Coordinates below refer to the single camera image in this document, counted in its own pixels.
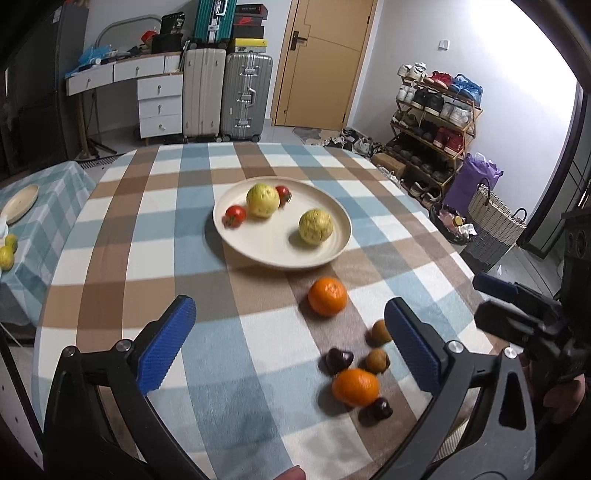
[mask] shelf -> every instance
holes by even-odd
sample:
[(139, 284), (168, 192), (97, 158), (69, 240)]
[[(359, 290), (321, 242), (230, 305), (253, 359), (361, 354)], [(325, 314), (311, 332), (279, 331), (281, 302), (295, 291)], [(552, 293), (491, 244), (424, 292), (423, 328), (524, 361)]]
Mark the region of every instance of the shelf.
[(463, 148), (462, 151), (460, 153), (458, 153), (457, 155), (450, 155), (444, 149), (439, 148), (439, 147), (436, 147), (431, 142), (428, 142), (427, 140), (425, 140), (424, 138), (419, 137), (418, 135), (415, 135), (412, 132), (412, 130), (408, 130), (408, 129), (404, 128), (404, 127), (401, 127), (400, 125), (395, 124), (392, 121), (390, 121), (390, 127), (392, 128), (392, 130), (394, 130), (396, 128), (396, 129), (400, 130), (401, 132), (404, 132), (405, 134), (407, 134), (409, 137), (413, 137), (415, 140), (418, 140), (422, 144), (424, 144), (424, 145), (432, 148), (433, 150), (435, 150), (436, 152), (440, 153), (441, 155), (449, 158), (449, 160), (452, 160), (452, 161), (455, 161), (455, 160), (464, 160), (461, 155), (464, 153), (465, 148)]

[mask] door handle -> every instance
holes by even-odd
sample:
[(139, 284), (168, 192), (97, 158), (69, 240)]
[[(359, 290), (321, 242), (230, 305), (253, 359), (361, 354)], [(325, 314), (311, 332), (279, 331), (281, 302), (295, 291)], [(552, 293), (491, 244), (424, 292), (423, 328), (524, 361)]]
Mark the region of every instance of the door handle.
[(299, 41), (308, 41), (307, 38), (304, 37), (300, 37), (300, 32), (297, 30), (294, 30), (293, 35), (291, 36), (291, 48), (290, 50), (295, 50), (297, 47), (297, 43)]

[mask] shoebox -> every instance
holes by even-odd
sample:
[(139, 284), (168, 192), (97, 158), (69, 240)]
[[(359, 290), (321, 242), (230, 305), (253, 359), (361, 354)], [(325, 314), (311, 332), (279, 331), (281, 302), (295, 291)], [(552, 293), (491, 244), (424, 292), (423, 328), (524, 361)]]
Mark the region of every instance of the shoebox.
[(373, 157), (371, 157), (371, 163), (376, 166), (381, 165), (387, 168), (398, 179), (402, 177), (404, 170), (406, 169), (406, 165), (404, 163), (396, 160), (387, 153), (376, 153)]

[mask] screw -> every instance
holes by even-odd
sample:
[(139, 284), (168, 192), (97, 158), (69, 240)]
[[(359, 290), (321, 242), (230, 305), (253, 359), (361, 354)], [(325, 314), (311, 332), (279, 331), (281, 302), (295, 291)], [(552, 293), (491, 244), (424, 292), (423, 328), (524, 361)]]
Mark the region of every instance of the screw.
[(461, 342), (458, 342), (457, 340), (449, 342), (447, 344), (447, 348), (449, 348), (449, 351), (453, 353), (462, 353), (464, 351), (464, 346)]
[(76, 353), (76, 347), (73, 345), (67, 346), (61, 351), (61, 355), (64, 358), (69, 358)]
[(508, 346), (507, 348), (505, 348), (505, 350), (503, 350), (503, 353), (508, 358), (517, 358), (517, 352), (515, 351), (514, 348), (512, 348), (510, 346)]
[(131, 340), (119, 340), (115, 345), (115, 348), (120, 352), (126, 352), (131, 348)]

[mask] red sneaker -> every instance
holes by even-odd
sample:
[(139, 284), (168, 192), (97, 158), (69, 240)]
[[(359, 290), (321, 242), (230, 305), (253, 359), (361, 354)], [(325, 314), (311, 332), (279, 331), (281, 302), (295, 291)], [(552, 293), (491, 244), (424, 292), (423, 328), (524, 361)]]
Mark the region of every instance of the red sneaker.
[(437, 130), (437, 135), (435, 135), (435, 139), (433, 140), (433, 145), (435, 145), (437, 148), (445, 147), (449, 136), (450, 131), (447, 128), (439, 127), (439, 130)]
[(464, 150), (464, 138), (454, 132), (449, 132), (449, 140), (444, 150), (450, 155), (456, 156)]

